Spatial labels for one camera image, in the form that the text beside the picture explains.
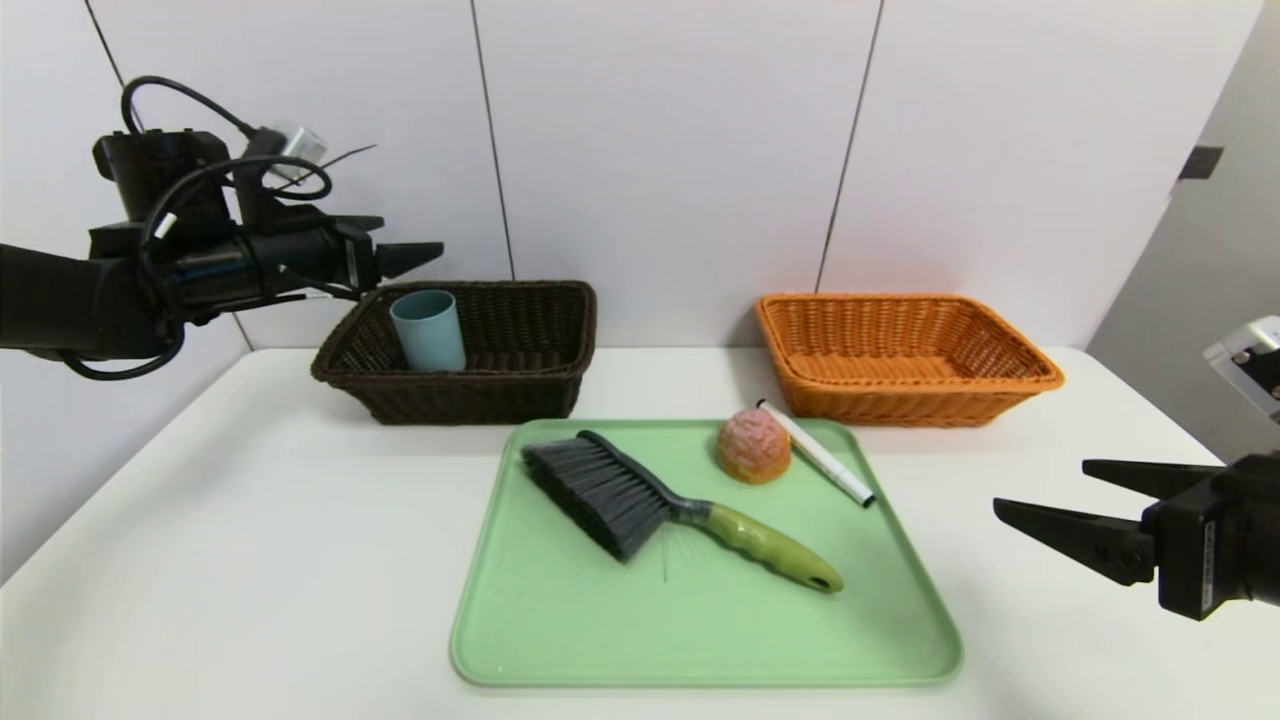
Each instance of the white wall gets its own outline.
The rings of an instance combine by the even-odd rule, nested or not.
[[[1280,314],[1280,5],[1268,3],[1203,142],[1226,147],[1179,187],[1089,352],[1222,460],[1280,447],[1280,427],[1201,351]]]
[[[755,345],[813,291],[878,0],[479,0],[520,279],[581,278],[604,346]]]
[[[119,85],[81,0],[6,0],[0,26],[0,240],[83,258],[124,217],[90,149],[120,128]],[[0,580],[246,351],[230,319],[188,333],[169,366],[96,383],[0,351]]]
[[[329,213],[384,215],[378,242],[443,241],[402,278],[511,279],[468,0],[223,0],[95,5],[125,79],[160,74],[251,124],[289,119],[329,142]],[[243,141],[204,106],[161,88],[137,105],[150,127]],[[253,347],[315,347],[351,309],[308,300],[242,313]]]
[[[326,209],[385,214],[384,242],[444,241],[428,277],[588,279],[602,345],[754,342],[751,299],[824,266],[823,291],[964,292],[1083,346],[1260,4],[477,0],[479,47],[468,0],[99,14],[127,76],[306,122],[335,151],[383,142],[335,168]],[[138,101],[228,129],[160,90]],[[314,346],[346,309],[242,322],[255,346]]]
[[[1258,6],[890,0],[820,290],[960,292],[1083,347]]]

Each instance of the bread roll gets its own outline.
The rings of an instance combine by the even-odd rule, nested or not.
[[[749,484],[767,483],[791,466],[791,437],[767,410],[739,410],[716,442],[721,466]]]

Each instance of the green tray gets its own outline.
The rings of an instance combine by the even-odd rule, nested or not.
[[[886,687],[950,679],[960,634],[852,436],[800,420],[879,496],[863,510],[795,455],[745,486],[716,464],[719,420],[538,420],[503,454],[453,625],[481,685]],[[520,448],[599,432],[681,495],[741,510],[845,579],[824,594],[667,523],[631,562],[596,546],[525,474]]]

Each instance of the white marker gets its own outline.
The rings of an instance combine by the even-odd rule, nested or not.
[[[870,507],[872,503],[876,502],[876,493],[872,492],[872,488],[864,486],[852,470],[845,468],[840,460],[836,460],[835,455],[827,452],[826,447],[813,439],[813,436],[804,432],[804,429],[801,429],[795,420],[787,416],[786,413],[778,410],[773,405],[769,405],[768,400],[762,400],[756,402],[755,406],[762,410],[767,410],[769,415],[773,415],[773,419],[787,430],[787,434],[791,436],[791,442],[796,446],[796,450],[812,460],[813,464],[822,470],[823,475],[831,478],[831,480],[840,486],[842,491],[847,492],[849,497],[858,501],[858,505]]]

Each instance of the white table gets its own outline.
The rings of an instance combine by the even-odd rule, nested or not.
[[[384,428],[310,351],[244,357],[0,591],[5,719],[1275,717],[1280,609],[1197,624],[998,523],[993,496],[1137,516],[1085,457],[1213,462],[1088,356],[974,430],[858,429],[965,642],[892,691],[493,691],[448,637],[509,428]],[[723,418],[756,350],[600,350],[580,418]],[[1224,387],[1222,392],[1230,392]]]

